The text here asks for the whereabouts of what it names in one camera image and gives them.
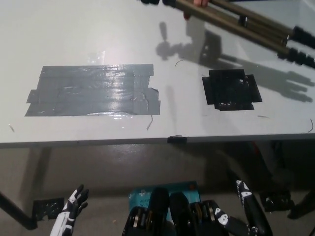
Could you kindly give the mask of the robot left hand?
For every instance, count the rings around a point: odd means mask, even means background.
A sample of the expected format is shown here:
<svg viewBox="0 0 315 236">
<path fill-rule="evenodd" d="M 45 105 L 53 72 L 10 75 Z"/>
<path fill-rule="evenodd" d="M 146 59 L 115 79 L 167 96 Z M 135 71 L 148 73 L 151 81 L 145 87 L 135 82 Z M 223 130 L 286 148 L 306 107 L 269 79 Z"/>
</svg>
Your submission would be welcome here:
<svg viewBox="0 0 315 236">
<path fill-rule="evenodd" d="M 66 204 L 63 207 L 62 213 L 68 214 L 68 220 L 74 221 L 81 211 L 87 207 L 87 199 L 89 196 L 89 190 L 84 189 L 84 185 L 81 184 L 71 196 L 68 198 Z"/>
</svg>

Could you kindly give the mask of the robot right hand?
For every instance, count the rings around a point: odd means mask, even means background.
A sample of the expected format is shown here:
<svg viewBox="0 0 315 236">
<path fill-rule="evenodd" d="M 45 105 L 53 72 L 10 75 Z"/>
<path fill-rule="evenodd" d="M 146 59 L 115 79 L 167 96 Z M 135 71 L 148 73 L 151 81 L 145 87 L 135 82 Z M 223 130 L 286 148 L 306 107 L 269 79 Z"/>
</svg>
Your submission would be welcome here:
<svg viewBox="0 0 315 236">
<path fill-rule="evenodd" d="M 216 202 L 210 201 L 216 224 L 234 236 L 272 236 L 271 227 L 255 195 L 243 180 L 235 180 L 235 186 L 248 223 L 228 215 Z"/>
</svg>

